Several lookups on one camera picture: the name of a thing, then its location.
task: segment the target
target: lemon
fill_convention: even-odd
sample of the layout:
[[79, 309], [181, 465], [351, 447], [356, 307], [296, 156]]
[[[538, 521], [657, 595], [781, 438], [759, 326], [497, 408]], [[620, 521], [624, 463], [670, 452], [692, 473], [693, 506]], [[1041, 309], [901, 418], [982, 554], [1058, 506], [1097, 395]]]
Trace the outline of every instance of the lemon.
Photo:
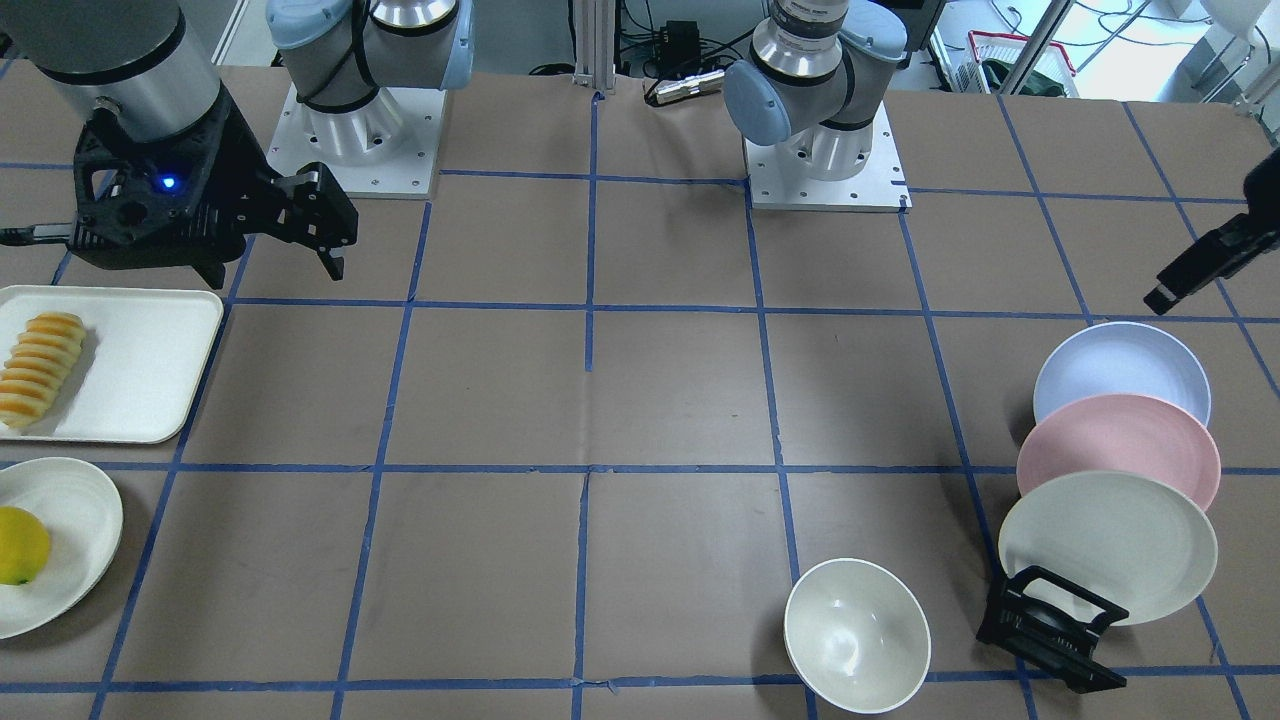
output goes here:
[[49, 562], [49, 530], [22, 507], [0, 507], [0, 584], [24, 585]]

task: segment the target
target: pink plate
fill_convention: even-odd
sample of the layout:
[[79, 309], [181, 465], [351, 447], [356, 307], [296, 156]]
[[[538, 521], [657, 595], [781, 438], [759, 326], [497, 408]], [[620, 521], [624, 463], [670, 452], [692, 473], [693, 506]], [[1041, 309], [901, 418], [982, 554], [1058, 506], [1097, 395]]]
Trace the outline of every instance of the pink plate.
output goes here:
[[1207, 510], [1222, 460], [1204, 425], [1181, 407], [1146, 395], [1098, 395], [1052, 413], [1018, 454], [1018, 489], [1082, 470], [1134, 473], [1181, 492]]

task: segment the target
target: table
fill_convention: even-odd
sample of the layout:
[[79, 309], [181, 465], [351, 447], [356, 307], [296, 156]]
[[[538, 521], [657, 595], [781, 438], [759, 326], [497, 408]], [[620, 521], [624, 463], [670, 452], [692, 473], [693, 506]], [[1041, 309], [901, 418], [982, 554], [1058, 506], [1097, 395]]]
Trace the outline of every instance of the table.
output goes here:
[[[260, 138], [280, 69], [223, 68]], [[840, 717], [791, 669], [804, 569], [890, 568], [933, 630], [895, 717], [1280, 712], [1280, 292], [1262, 258], [1153, 324], [1203, 361], [1226, 466], [1202, 602], [1110, 630], [1078, 697], [980, 646], [1039, 365], [1242, 209], [1268, 150], [1220, 105], [891, 94], [915, 206], [748, 206], [716, 99], [477, 76], [430, 204], [360, 200], [347, 278], [257, 237], [192, 416], [102, 466], [124, 541], [0, 642], [0, 716]], [[0, 224], [73, 210], [78, 127], [0, 70]], [[0, 283], [198, 288], [0, 251]]]

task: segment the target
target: dish rack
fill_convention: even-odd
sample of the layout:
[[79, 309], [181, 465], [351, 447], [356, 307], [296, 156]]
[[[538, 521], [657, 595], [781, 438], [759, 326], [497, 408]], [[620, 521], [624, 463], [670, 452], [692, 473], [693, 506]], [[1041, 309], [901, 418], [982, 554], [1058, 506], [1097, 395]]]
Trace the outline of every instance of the dish rack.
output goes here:
[[[991, 94], [987, 76], [982, 72], [983, 60], [1004, 60], [1016, 63], [1018, 56], [1027, 46], [1027, 36], [1010, 35], [1007, 32], [984, 32], [980, 29], [969, 31], [969, 53], [972, 60], [956, 69], [956, 92], [986, 92]], [[1066, 47], [1061, 42], [1050, 42], [1039, 60], [1036, 61], [1036, 72], [1062, 85], [1068, 97], [1079, 97], [1080, 91], [1075, 87], [1075, 65], [1066, 55]]]

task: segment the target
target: metal mounting plate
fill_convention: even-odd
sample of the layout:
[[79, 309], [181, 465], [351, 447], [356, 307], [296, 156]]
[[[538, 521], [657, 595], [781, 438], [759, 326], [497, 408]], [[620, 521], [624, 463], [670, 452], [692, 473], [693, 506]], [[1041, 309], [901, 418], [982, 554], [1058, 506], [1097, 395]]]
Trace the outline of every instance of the metal mounting plate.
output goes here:
[[882, 102], [876, 111], [876, 145], [867, 165], [844, 181], [819, 181], [805, 174], [804, 160], [786, 143], [755, 145], [742, 141], [751, 205], [762, 210], [838, 210], [851, 213], [897, 213], [911, 206], [906, 176]]
[[323, 161], [351, 197], [430, 199], [435, 184], [436, 154], [444, 129], [443, 90], [388, 88], [404, 111], [412, 136], [390, 159], [374, 165], [339, 165], [320, 158], [307, 138], [297, 90], [291, 85], [284, 110], [271, 136], [266, 159], [278, 173], [292, 176], [307, 163]]

